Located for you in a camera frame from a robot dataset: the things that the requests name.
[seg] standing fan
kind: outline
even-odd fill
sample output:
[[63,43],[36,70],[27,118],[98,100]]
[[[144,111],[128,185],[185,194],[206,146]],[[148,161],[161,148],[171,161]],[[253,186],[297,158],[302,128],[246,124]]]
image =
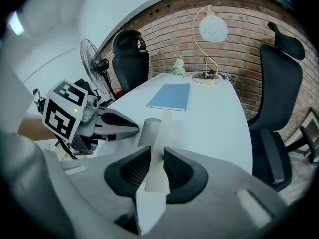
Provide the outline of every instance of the standing fan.
[[83,66],[89,79],[104,94],[111,94],[115,98],[115,93],[111,87],[110,76],[107,71],[109,61],[102,59],[97,52],[95,45],[88,39],[83,39],[80,44],[80,54]]

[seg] lamp stem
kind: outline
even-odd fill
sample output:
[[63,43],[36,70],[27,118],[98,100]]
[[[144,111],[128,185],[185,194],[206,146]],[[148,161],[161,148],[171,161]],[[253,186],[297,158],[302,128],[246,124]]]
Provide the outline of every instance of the lamp stem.
[[[205,10],[206,8],[211,8],[211,5],[205,6],[204,8],[202,8],[201,10],[199,10],[199,12],[196,14],[196,16],[195,16],[195,18],[194,18],[194,21],[193,21],[193,38],[194,38],[194,41],[195,41],[197,47],[200,49],[200,51],[201,51],[202,53],[204,53],[204,55],[205,55],[206,57],[210,58],[210,60],[215,64],[215,66],[216,66],[216,73],[215,73],[215,75],[216,75],[216,74],[218,73],[218,71],[219,71],[218,64],[215,62],[215,60],[212,59],[211,56],[208,56],[208,55],[205,53],[205,51],[203,51],[203,50],[199,47],[199,45],[198,45],[198,43],[197,43],[197,41],[196,41],[196,38],[195,38],[195,31],[194,31],[195,21],[196,21],[198,15],[199,15],[203,10]],[[204,60],[204,62],[205,62],[205,64],[206,64],[206,73],[207,73],[207,67],[208,67],[208,66],[207,66],[207,62],[206,62],[206,60]]]

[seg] chair headrest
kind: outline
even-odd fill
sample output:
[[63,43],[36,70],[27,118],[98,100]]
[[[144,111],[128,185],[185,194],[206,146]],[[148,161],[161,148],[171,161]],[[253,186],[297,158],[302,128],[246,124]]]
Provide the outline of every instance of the chair headrest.
[[117,53],[126,49],[146,49],[140,32],[135,30],[122,30],[114,36],[112,40],[112,51]]
[[305,49],[297,39],[279,32],[277,25],[269,22],[268,27],[275,32],[275,46],[295,59],[305,58]]

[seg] tabletop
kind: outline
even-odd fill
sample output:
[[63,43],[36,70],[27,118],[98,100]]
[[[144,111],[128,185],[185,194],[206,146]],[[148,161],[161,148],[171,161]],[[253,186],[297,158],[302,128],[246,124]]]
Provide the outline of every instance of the tabletop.
[[172,146],[229,161],[252,173],[252,147],[249,129],[238,96],[227,80],[214,85],[200,84],[190,77],[159,74],[131,90],[109,108],[132,119],[140,132],[132,138],[99,142],[94,156],[129,150],[137,146],[146,118],[161,119],[163,109],[146,104],[164,84],[190,83],[186,111],[170,110],[173,119]]

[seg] blue folder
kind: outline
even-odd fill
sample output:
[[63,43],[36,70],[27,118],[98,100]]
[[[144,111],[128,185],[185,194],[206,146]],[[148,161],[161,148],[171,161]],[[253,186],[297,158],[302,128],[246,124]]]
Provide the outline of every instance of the blue folder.
[[146,106],[184,111],[187,107],[189,89],[190,83],[165,84]]

